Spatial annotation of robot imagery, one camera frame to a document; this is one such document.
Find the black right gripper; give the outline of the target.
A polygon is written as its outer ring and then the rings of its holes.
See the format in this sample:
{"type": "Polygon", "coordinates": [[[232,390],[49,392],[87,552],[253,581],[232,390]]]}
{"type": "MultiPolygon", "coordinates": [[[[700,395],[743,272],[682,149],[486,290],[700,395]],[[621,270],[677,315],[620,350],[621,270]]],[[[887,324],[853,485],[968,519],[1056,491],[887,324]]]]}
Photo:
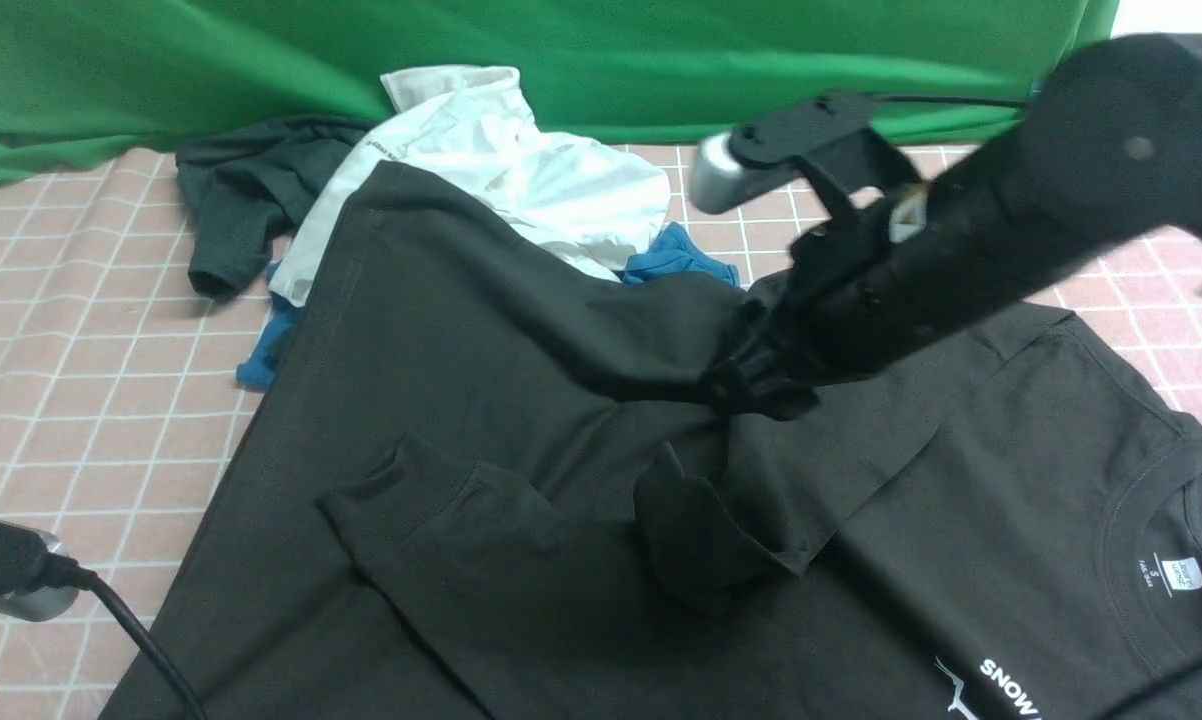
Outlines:
{"type": "Polygon", "coordinates": [[[880,200],[813,225],[790,266],[728,320],[701,377],[722,413],[795,419],[825,386],[862,381],[941,340],[906,254],[939,227],[932,200],[880,200]]]}

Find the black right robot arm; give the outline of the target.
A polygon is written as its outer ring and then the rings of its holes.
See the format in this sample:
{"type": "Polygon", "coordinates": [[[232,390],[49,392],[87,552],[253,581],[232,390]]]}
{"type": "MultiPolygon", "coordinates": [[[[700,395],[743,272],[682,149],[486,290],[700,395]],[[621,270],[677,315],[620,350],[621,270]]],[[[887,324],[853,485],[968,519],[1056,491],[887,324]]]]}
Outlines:
{"type": "Polygon", "coordinates": [[[828,212],[726,325],[707,404],[793,419],[816,388],[871,377],[1139,234],[1202,240],[1202,35],[1077,50],[1012,127],[933,179],[871,126],[883,102],[808,97],[701,143],[702,213],[796,179],[828,212]]]}

